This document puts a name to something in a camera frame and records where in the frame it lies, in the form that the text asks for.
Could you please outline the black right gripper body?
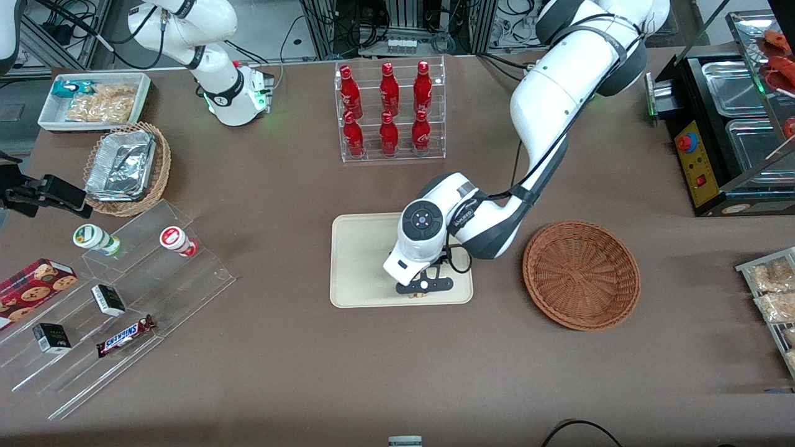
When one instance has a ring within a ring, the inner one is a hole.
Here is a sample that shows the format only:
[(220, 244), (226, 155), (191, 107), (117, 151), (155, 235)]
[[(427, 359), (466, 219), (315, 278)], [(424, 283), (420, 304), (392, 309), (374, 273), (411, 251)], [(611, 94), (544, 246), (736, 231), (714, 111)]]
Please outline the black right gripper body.
[(14, 203), (12, 203), (12, 201), (6, 197), (6, 190), (11, 189), (12, 187), (20, 186), (24, 183), (24, 175), (22, 174), (22, 171), (19, 167), (22, 162), (22, 158), (8, 155), (8, 153), (5, 152), (1, 153), (2, 208), (9, 211), (15, 211), (20, 214), (24, 213), (18, 209), (18, 206), (14, 205)]

